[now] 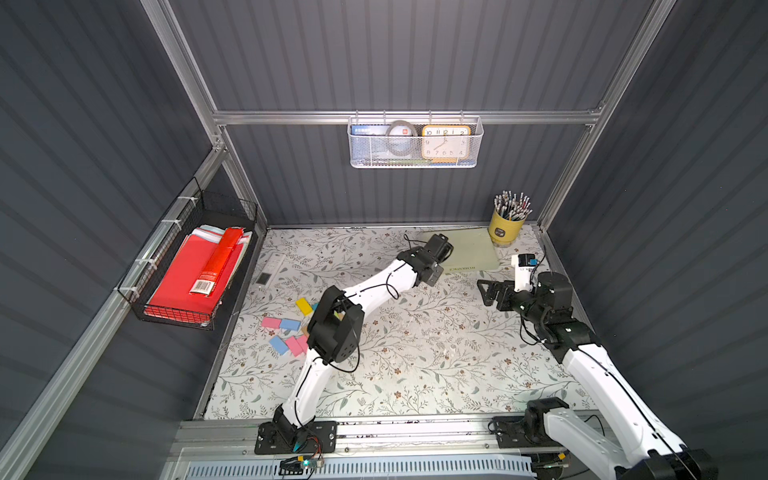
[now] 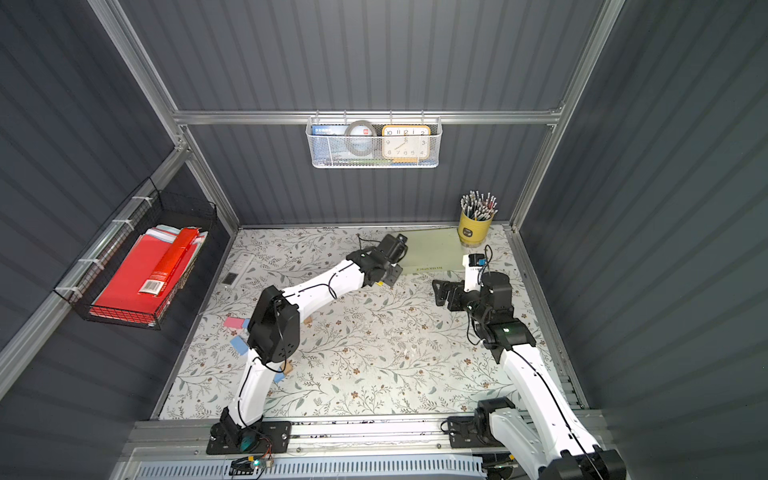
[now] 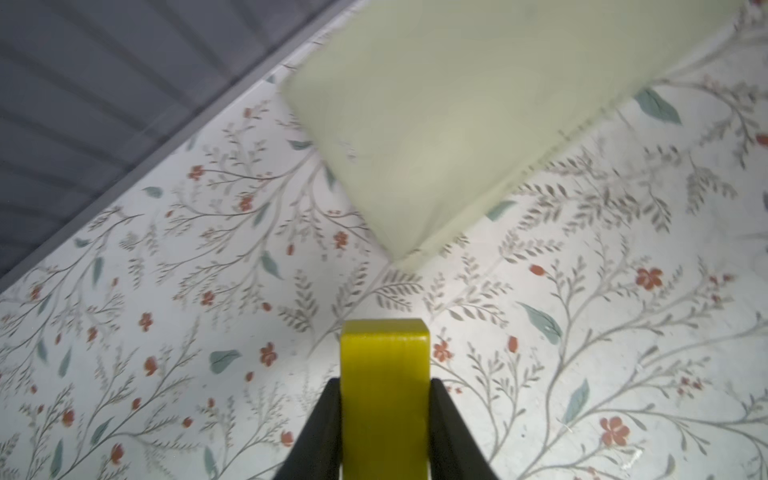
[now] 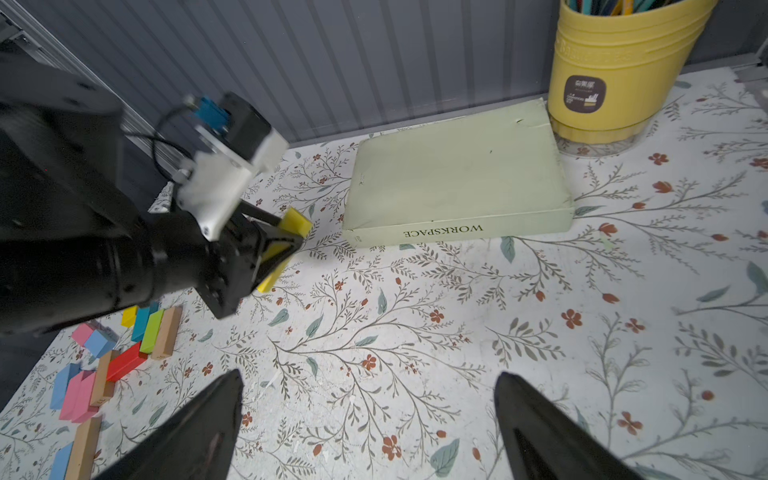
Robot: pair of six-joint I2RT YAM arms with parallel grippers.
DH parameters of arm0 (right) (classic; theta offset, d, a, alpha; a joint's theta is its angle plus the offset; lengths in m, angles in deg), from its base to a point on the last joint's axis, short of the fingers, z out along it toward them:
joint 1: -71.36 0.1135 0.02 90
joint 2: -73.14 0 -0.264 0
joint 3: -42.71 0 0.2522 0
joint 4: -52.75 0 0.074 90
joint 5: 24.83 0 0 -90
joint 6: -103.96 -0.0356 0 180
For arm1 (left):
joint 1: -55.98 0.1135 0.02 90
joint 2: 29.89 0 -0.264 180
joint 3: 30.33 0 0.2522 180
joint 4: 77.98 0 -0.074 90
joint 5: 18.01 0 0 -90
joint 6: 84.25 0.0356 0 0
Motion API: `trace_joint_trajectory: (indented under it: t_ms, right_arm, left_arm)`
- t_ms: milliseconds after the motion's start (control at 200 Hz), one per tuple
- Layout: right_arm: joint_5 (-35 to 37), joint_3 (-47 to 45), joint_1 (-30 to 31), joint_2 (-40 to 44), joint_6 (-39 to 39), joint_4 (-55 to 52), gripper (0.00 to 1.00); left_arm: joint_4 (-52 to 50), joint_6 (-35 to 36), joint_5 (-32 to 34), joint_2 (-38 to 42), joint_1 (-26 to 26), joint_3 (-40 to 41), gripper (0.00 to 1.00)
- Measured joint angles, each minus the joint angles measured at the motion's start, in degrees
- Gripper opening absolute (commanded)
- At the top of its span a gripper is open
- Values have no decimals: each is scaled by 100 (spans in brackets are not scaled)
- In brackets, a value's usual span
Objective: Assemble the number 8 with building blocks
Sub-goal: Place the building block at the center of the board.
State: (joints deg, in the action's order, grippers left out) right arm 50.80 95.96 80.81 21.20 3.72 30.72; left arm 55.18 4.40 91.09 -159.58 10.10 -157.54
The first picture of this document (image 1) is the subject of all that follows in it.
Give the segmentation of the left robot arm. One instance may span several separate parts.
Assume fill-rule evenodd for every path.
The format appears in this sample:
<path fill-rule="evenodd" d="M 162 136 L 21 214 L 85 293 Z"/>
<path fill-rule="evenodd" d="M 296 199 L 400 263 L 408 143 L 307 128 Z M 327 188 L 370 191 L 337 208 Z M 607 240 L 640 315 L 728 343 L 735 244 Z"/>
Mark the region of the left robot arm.
<path fill-rule="evenodd" d="M 316 418 L 320 395 L 334 371 L 352 374 L 339 364 L 360 353 L 365 319 L 389 300 L 422 284 L 433 286 L 453 246 L 437 233 L 400 252 L 386 268 L 352 287 L 331 286 L 321 296 L 308 325 L 308 353 L 296 385 L 279 405 L 273 422 L 290 433 L 307 428 Z"/>

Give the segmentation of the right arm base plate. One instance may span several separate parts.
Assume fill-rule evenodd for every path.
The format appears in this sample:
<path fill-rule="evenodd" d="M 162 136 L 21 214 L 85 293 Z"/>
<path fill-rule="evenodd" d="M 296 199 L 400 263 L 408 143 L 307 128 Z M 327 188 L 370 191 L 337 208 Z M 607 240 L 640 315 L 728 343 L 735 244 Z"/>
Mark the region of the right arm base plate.
<path fill-rule="evenodd" d="M 487 428 L 501 449 L 562 447 L 547 435 L 542 424 L 524 415 L 495 416 Z"/>

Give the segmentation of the yellow block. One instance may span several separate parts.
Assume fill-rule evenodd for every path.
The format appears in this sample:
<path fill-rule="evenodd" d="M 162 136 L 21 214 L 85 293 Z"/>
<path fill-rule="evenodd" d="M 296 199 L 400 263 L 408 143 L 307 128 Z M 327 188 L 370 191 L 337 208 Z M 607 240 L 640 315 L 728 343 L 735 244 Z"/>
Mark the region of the yellow block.
<path fill-rule="evenodd" d="M 314 307 L 305 298 L 299 298 L 296 306 L 303 316 L 309 316 L 314 312 Z"/>

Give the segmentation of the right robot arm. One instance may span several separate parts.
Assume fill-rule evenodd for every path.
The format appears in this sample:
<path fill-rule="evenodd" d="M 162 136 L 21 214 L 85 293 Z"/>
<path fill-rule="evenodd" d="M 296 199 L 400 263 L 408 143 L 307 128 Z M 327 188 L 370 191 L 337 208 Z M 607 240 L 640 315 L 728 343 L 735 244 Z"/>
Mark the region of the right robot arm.
<path fill-rule="evenodd" d="M 482 301 L 513 311 L 529 337 L 589 394 L 611 437 L 594 430 L 561 398 L 528 402 L 520 417 L 495 417 L 489 430 L 506 448 L 513 441 L 557 443 L 600 479 L 715 479 L 719 469 L 703 449 L 692 449 L 653 413 L 612 362 L 594 331 L 574 318 L 573 287 L 557 272 L 537 270 L 534 256 L 519 256 L 514 280 L 479 280 Z"/>

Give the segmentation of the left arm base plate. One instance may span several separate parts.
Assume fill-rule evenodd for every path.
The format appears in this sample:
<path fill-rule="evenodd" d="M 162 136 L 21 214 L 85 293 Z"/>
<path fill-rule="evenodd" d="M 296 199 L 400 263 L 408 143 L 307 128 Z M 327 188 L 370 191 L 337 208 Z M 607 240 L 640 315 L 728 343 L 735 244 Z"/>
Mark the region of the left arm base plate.
<path fill-rule="evenodd" d="M 255 455 L 321 454 L 336 449 L 337 430 L 335 421 L 313 421 L 303 428 L 290 424 L 276 425 L 269 421 L 259 425 L 254 446 Z"/>

